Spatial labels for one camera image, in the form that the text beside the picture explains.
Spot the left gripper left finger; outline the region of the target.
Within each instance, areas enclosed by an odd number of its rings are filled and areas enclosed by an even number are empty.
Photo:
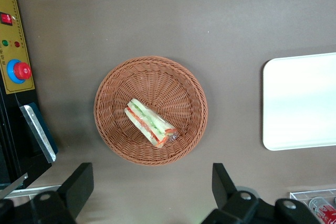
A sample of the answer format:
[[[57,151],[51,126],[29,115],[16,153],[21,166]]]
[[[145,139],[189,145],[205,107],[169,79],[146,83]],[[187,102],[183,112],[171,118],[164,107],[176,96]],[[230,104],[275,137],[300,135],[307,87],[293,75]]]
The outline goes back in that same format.
[[[93,165],[82,163],[57,190],[34,197],[31,201],[34,223],[76,223],[93,189]]]

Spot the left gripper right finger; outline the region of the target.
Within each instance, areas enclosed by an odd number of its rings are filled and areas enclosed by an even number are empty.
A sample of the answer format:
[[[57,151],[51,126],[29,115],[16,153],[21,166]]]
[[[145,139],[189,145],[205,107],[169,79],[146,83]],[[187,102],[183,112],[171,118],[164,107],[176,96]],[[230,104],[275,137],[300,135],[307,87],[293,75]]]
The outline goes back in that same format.
[[[217,204],[212,223],[265,223],[257,215],[259,199],[245,187],[237,189],[221,163],[213,164],[212,192]]]

